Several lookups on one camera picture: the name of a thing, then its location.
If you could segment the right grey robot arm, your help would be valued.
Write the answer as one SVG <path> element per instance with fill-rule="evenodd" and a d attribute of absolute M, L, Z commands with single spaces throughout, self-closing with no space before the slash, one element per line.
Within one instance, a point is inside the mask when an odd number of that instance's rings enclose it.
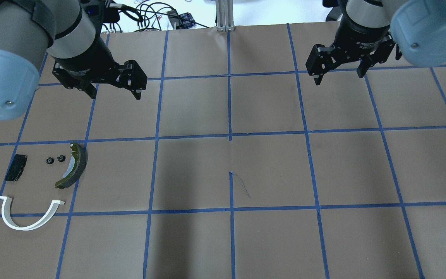
<path fill-rule="evenodd" d="M 327 72 L 353 62 L 359 62 L 363 78 L 394 49 L 396 59 L 416 67 L 446 63 L 446 0 L 335 0 L 333 7 L 342 13 L 330 24 L 336 32 L 321 31 L 319 22 L 305 25 L 310 35 L 332 39 L 329 46 L 314 44 L 305 62 L 315 85 Z"/>

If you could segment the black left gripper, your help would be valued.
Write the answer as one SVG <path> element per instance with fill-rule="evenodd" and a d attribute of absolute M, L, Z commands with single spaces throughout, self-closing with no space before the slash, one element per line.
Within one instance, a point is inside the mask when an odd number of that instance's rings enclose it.
<path fill-rule="evenodd" d="M 54 60 L 53 76 L 65 88 L 76 88 L 91 99 L 97 97 L 94 83 L 129 90 L 136 100 L 141 99 L 142 91 L 147 88 L 147 75 L 138 62 L 128 60 L 122 65 L 116 62 L 101 37 L 96 37 L 84 53 L 74 58 Z"/>

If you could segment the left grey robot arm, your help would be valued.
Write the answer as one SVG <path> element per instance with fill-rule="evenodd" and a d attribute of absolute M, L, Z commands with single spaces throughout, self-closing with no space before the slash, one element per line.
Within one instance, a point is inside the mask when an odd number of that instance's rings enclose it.
<path fill-rule="evenodd" d="M 119 64 L 100 37 L 108 10 L 134 11 L 113 0 L 0 0 L 0 121 L 26 112 L 46 54 L 68 90 L 95 99 L 94 84 L 125 88 L 139 100 L 147 75 L 135 60 Z"/>

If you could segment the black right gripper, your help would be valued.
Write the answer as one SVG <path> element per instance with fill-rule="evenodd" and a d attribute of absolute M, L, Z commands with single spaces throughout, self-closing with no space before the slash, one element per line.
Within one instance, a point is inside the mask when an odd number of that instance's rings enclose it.
<path fill-rule="evenodd" d="M 315 44 L 305 66 L 317 86 L 326 73 L 349 62 L 360 62 L 356 72 L 359 78 L 364 78 L 371 67 L 386 62 L 394 48 L 388 26 L 366 27 L 351 19 L 342 19 L 333 43 Z"/>

